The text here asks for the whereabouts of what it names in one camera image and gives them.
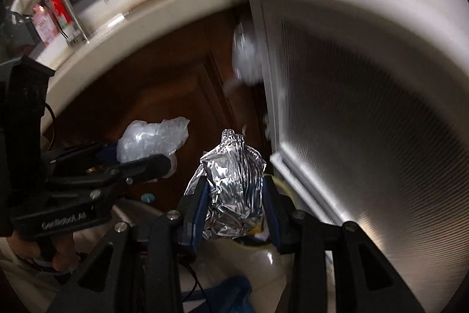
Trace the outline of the person's left hand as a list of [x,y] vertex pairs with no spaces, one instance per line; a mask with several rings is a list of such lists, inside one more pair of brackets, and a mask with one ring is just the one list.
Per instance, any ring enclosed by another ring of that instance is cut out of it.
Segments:
[[24,240],[18,232],[6,239],[10,249],[23,260],[35,262],[43,260],[58,272],[73,271],[79,264],[73,234],[46,238],[37,243]]

